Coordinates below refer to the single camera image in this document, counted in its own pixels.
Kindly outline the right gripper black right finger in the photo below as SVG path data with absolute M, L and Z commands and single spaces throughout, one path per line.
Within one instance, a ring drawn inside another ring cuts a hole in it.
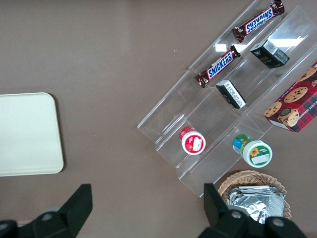
M 210 224 L 201 238 L 265 238 L 264 225 L 237 209 L 229 209 L 212 183 L 204 184 L 204 210 Z

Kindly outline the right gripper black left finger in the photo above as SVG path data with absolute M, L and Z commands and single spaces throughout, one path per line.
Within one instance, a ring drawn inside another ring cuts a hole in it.
M 46 212 L 32 222 L 18 228 L 19 238 L 75 238 L 93 208 L 92 187 L 82 184 L 73 195 L 54 212 Z

